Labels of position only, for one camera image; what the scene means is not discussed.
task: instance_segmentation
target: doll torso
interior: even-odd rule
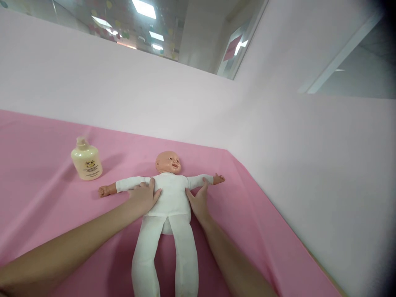
[[[183,175],[161,173],[153,177],[156,180],[155,191],[162,189],[161,197],[154,207],[146,214],[149,216],[189,215],[191,208],[185,188],[189,187],[188,179]]]

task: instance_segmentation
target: baby doll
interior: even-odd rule
[[[132,283],[135,297],[159,297],[160,286],[154,266],[158,240],[162,234],[173,234],[176,246],[176,296],[198,295],[198,259],[193,232],[190,226],[191,208],[185,188],[203,186],[205,177],[216,185],[225,181],[221,175],[201,174],[196,177],[177,175],[182,169],[179,156],[172,151],[160,153],[156,160],[159,175],[155,191],[162,189],[154,207],[143,217],[132,260]],[[100,197],[133,189],[150,177],[130,177],[109,186],[102,186]]]

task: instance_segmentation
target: doll leg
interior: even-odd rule
[[[132,260],[132,284],[135,297],[160,296],[154,258],[165,220],[166,217],[143,217]]]
[[[198,257],[188,215],[169,217],[176,246],[175,296],[198,295]]]

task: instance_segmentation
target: bottle label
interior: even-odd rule
[[[85,162],[83,171],[86,177],[94,177],[100,173],[98,165],[95,164],[94,160]]]

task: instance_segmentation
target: glass window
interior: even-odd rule
[[[374,14],[307,93],[396,99],[396,56],[387,24],[381,12]]]
[[[233,79],[266,3],[267,0],[1,0],[0,9],[15,10],[131,50]]]

